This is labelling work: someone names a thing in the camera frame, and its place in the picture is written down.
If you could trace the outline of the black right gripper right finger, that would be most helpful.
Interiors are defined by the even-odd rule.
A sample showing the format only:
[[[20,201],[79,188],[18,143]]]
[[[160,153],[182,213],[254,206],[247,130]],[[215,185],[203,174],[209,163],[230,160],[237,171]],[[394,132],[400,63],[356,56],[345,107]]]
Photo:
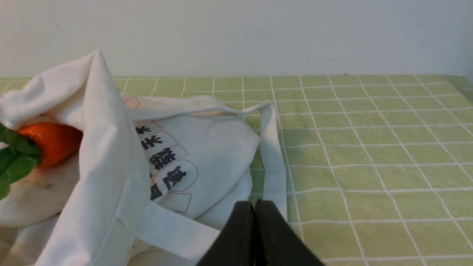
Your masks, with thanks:
[[[255,266],[324,266],[303,244],[272,201],[255,205]]]

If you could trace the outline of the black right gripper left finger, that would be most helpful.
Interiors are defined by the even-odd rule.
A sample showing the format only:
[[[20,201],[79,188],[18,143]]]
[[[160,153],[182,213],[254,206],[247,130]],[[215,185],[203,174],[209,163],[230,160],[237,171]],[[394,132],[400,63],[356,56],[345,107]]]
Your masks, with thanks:
[[[252,234],[255,214],[247,201],[238,201],[225,226],[198,266],[253,266]]]

